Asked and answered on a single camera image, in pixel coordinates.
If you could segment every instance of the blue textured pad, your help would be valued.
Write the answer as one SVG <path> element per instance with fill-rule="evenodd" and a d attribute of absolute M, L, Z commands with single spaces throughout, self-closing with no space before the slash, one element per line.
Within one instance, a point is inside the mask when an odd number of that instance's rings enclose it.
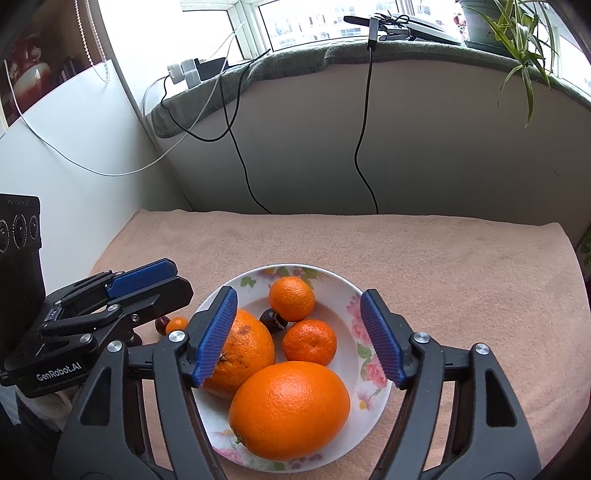
<path fill-rule="evenodd" d="M 213 375 L 220 353 L 222 353 L 223 344 L 226 342 L 234 318 L 236 318 L 237 309 L 238 295 L 236 290 L 232 288 L 213 315 L 197 348 L 197 367 L 193 371 L 193 381 L 198 387 Z"/>
<path fill-rule="evenodd" d="M 167 258 L 163 258 L 150 265 L 116 276 L 111 286 L 107 288 L 107 295 L 111 300 L 118 299 L 142 288 L 175 277 L 177 273 L 177 266 Z"/>
<path fill-rule="evenodd" d="M 402 349 L 392 335 L 382 313 L 367 291 L 361 295 L 361 319 L 374 345 L 386 377 L 400 387 L 407 376 L 402 368 Z"/>

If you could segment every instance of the blemished orange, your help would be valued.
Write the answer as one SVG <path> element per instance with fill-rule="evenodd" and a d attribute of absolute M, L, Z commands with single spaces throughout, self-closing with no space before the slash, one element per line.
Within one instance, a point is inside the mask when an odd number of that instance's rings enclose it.
<path fill-rule="evenodd" d="M 251 376 L 275 363 L 275 345 L 267 327 L 246 310 L 238 309 L 213 375 L 203 388 L 232 398 Z"/>
<path fill-rule="evenodd" d="M 326 322 L 316 319 L 293 324 L 281 342 L 288 360 L 328 365 L 336 353 L 336 334 Z"/>
<path fill-rule="evenodd" d="M 314 310 L 314 290 L 299 277 L 283 277 L 269 291 L 269 303 L 284 320 L 298 322 Z"/>
<path fill-rule="evenodd" d="M 175 330 L 184 330 L 185 327 L 189 324 L 189 321 L 185 317 L 175 317 L 170 320 L 170 322 L 166 325 L 166 335 Z"/>
<path fill-rule="evenodd" d="M 248 450 L 288 462 L 326 446 L 345 425 L 349 392 L 332 370 L 311 362 L 264 368 L 240 387 L 229 424 Z"/>

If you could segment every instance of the silver bolt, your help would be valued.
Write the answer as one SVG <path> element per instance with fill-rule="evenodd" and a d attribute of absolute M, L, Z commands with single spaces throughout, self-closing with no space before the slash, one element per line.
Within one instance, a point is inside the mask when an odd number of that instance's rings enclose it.
<path fill-rule="evenodd" d="M 417 332 L 413 334 L 413 340 L 417 343 L 429 343 L 431 336 L 425 332 Z"/>
<path fill-rule="evenodd" d="M 182 342 L 186 337 L 185 332 L 182 330 L 175 330 L 168 334 L 168 340 L 171 342 Z"/>
<path fill-rule="evenodd" d="M 474 347 L 474 350 L 476 350 L 476 353 L 481 355 L 488 355 L 491 352 L 491 349 L 488 348 L 488 345 L 485 345 L 484 343 L 477 343 Z"/>
<path fill-rule="evenodd" d="M 123 343 L 121 343 L 118 340 L 113 340 L 109 345 L 107 345 L 107 350 L 112 353 L 118 352 L 122 348 L 123 348 Z"/>

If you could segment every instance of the white plate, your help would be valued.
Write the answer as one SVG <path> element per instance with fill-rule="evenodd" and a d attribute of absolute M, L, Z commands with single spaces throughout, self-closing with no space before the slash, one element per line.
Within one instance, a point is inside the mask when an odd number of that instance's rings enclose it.
<path fill-rule="evenodd" d="M 314 455 L 291 462 L 271 462 L 236 443 L 236 436 L 228 425 L 229 400 L 217 398 L 204 390 L 194 390 L 197 408 L 214 450 L 232 462 L 265 472 L 303 472 L 342 457 L 361 442 L 376 424 L 392 387 L 392 382 L 384 376 L 361 321 L 359 301 L 362 292 L 351 282 L 322 268 L 280 264 L 250 270 L 224 285 L 238 292 L 239 308 L 259 318 L 269 308 L 268 294 L 273 282 L 291 275 L 300 277 L 314 289 L 316 307 L 310 318 L 324 320 L 337 335 L 336 355 L 328 368 L 345 383 L 351 399 L 349 418 L 339 434 Z M 206 310 L 218 291 L 219 288 L 197 311 Z M 281 349 L 285 331 L 273 336 L 278 363 L 285 361 Z"/>

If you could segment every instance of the red vase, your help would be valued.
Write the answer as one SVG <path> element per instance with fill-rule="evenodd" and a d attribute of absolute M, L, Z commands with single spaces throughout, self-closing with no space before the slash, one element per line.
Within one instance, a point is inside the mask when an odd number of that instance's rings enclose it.
<path fill-rule="evenodd" d="M 47 63 L 41 62 L 41 48 L 37 35 L 19 38 L 8 59 L 9 71 L 21 112 L 26 112 L 54 87 L 54 79 Z M 16 112 L 14 99 L 11 106 Z"/>

